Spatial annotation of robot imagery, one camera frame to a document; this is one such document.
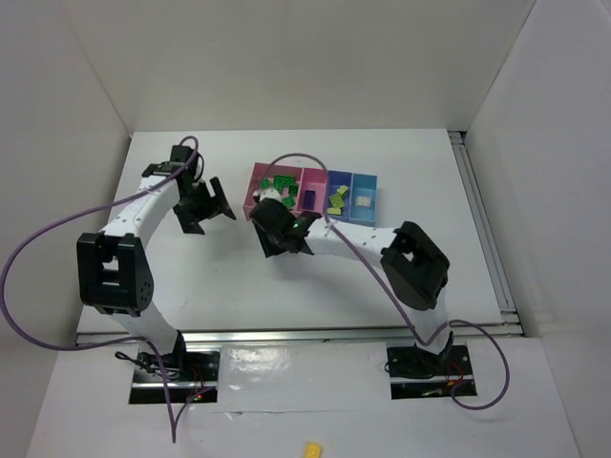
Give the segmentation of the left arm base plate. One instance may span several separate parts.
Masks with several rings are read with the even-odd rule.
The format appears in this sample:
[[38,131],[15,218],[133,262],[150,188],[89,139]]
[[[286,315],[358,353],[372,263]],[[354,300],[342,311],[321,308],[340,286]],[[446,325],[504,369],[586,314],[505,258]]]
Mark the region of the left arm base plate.
[[[128,403],[159,405],[166,402],[161,370],[151,359],[135,367]],[[189,352],[182,368],[166,369],[169,399],[172,404],[190,401],[195,404],[215,404],[218,401],[218,380],[221,354],[219,351]]]

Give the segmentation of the purple lego brick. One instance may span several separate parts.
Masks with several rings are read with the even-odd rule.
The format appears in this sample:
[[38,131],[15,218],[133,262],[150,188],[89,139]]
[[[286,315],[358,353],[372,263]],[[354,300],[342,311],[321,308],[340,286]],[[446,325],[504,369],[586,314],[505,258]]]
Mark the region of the purple lego brick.
[[316,192],[314,190],[305,190],[303,199],[303,208],[307,211],[313,211],[316,203]]

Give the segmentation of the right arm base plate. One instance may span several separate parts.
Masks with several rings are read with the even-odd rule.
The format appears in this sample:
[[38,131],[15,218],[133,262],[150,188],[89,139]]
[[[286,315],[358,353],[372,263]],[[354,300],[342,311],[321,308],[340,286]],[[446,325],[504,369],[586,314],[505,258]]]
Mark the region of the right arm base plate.
[[426,364],[416,346],[388,347],[384,370],[390,377],[393,400],[473,397],[477,394],[474,372],[466,345],[454,345],[441,366]]

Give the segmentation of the lime lego brick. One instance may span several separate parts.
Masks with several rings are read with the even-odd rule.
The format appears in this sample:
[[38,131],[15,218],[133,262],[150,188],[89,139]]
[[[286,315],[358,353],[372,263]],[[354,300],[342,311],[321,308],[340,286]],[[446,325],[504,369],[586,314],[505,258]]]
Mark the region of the lime lego brick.
[[335,209],[342,209],[345,206],[344,198],[337,194],[330,196],[329,201]]

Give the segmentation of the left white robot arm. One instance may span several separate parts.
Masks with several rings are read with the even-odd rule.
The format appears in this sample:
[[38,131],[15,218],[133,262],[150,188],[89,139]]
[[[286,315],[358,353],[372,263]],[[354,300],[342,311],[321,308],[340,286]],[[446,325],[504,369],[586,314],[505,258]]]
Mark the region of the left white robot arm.
[[80,299],[111,317],[131,336],[145,340],[162,356],[178,360],[186,353],[181,333],[154,305],[154,277],[145,249],[165,216],[172,212],[184,234],[202,235],[200,222],[236,216],[217,177],[200,179],[204,161],[196,145],[185,141],[171,149],[168,160],[150,164],[137,193],[118,215],[76,244]]

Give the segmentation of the large pink container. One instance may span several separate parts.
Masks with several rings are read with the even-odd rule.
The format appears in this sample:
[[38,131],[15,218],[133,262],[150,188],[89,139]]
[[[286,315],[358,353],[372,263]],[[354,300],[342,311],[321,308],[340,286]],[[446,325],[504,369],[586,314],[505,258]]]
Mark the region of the large pink container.
[[268,168],[266,163],[256,162],[254,164],[246,195],[243,201],[243,213],[246,219],[249,219],[250,212],[254,209],[256,202],[254,200],[254,193],[261,189],[262,180],[265,178],[267,181],[272,183],[276,176],[292,177],[294,184],[297,186],[297,193],[293,196],[295,204],[291,209],[291,213],[294,215],[298,214],[298,200],[301,195],[301,182],[303,176],[303,169],[301,167],[286,166],[275,164],[271,168]]

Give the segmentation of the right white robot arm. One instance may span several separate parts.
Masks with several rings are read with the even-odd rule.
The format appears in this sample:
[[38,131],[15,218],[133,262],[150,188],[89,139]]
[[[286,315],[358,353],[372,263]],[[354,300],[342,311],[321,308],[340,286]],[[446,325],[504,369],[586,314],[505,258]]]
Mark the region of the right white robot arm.
[[268,258],[291,253],[358,260],[390,296],[417,348],[439,357],[452,345],[445,292],[450,262],[416,223],[393,229],[313,212],[295,217],[272,198],[261,199],[249,218]]

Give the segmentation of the green lego brick bottom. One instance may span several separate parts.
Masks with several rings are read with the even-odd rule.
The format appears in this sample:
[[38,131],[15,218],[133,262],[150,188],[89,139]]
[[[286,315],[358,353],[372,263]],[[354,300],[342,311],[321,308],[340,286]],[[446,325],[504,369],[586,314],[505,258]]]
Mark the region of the green lego brick bottom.
[[284,191],[284,188],[289,188],[295,184],[296,180],[293,176],[276,175],[273,179],[273,186],[280,193]]

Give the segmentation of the green L-shaped lego brick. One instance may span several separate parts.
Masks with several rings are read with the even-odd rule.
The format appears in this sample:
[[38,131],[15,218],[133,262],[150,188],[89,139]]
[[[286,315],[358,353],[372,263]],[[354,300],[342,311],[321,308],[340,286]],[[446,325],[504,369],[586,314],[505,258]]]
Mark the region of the green L-shaped lego brick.
[[267,191],[269,191],[269,190],[271,190],[273,188],[274,188],[273,181],[270,180],[268,177],[264,177],[261,180],[261,183],[260,183],[260,190],[261,191],[267,192]]

